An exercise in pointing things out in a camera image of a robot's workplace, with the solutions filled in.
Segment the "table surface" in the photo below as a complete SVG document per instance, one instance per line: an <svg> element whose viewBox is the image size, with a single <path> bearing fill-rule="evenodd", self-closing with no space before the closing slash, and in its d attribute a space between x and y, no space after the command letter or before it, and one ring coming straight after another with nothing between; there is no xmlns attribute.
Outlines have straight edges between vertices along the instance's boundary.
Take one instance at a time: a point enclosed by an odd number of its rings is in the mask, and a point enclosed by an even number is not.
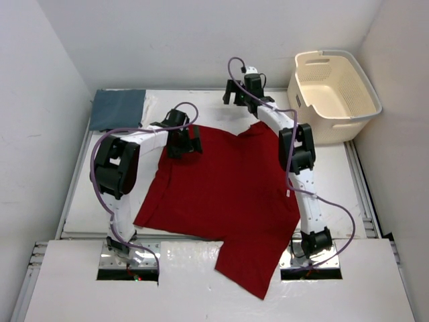
<svg viewBox="0 0 429 322"><path fill-rule="evenodd" d="M277 267L264 301L214 270L219 242L162 242L159 286L96 280L102 244L50 241L26 322L414 321L387 239L354 240L342 280L281 281Z"/></svg>
<svg viewBox="0 0 429 322"><path fill-rule="evenodd" d="M272 96L280 108L289 108L285 91L267 92L267 95ZM237 135L257 122L246 107L223 105L222 91L147 91L147 96L151 103L145 123L163 120L166 113L182 101L190 101L198 106L200 116L196 124L199 125L223 129ZM182 106L180 109L193 117L193 108ZM90 151L101 135L97 132L89 134L90 142L82 151L85 153L84 158L80 158L83 161L76 167L75 175L78 179L76 184L70 187L68 198L70 203L66 204L65 208L66 221L62 237L103 237L108 230L107 214L99 205L89 180ZM162 149L157 149L140 158L137 182L130 193L131 213L134 215L137 215L155 177L161 151ZM318 195L346 207L357 224L356 238L366 238L362 220L364 212L361 203L358 202L359 195L353 184L344 144L316 147L314 177ZM351 233L351 221L344 211L324 203L320 204L320 208L332 237L348 238ZM145 227L137 228L137 233L148 237L182 237L179 234Z"/></svg>

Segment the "dark blue fabric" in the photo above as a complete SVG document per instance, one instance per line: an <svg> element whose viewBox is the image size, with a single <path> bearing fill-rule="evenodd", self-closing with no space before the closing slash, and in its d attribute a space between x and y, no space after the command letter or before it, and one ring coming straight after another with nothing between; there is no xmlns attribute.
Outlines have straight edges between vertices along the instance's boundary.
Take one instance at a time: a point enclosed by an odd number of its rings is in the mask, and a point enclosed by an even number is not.
<svg viewBox="0 0 429 322"><path fill-rule="evenodd" d="M104 91L95 94L89 123L90 131L138 127L143 115L145 89Z"/></svg>

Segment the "white wall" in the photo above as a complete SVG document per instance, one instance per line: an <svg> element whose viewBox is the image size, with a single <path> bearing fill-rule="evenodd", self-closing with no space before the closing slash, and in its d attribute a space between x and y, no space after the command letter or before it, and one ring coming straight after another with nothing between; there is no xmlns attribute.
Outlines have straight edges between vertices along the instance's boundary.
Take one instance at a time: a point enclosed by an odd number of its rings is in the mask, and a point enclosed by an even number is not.
<svg viewBox="0 0 429 322"><path fill-rule="evenodd" d="M54 237L90 95L36 0L0 2L0 321Z"/></svg>
<svg viewBox="0 0 429 322"><path fill-rule="evenodd" d="M382 0L38 0L91 92L223 87L234 55L288 84L299 52L355 52Z"/></svg>
<svg viewBox="0 0 429 322"><path fill-rule="evenodd" d="M359 61L383 113L355 140L384 232L393 232L419 321L429 321L429 1L389 0Z"/></svg>

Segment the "white plastic basket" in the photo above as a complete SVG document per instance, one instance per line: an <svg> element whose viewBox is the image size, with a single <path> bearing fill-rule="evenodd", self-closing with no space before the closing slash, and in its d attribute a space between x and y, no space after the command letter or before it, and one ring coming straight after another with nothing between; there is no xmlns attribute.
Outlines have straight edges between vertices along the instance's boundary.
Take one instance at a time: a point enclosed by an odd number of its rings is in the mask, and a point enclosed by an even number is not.
<svg viewBox="0 0 429 322"><path fill-rule="evenodd" d="M298 123L312 127L315 144L352 140L381 112L369 79L352 54L343 50L304 52L295 56L288 88Z"/></svg>

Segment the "red cloth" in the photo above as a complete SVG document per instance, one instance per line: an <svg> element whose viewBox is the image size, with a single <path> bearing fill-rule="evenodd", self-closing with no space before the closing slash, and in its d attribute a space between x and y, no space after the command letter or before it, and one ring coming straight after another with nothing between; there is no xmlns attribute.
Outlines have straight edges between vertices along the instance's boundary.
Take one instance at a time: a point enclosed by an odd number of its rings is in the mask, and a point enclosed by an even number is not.
<svg viewBox="0 0 429 322"><path fill-rule="evenodd" d="M231 133L200 126L203 154L164 150L134 224L223 240L216 269L264 299L300 218L286 196L278 138L263 123Z"/></svg>

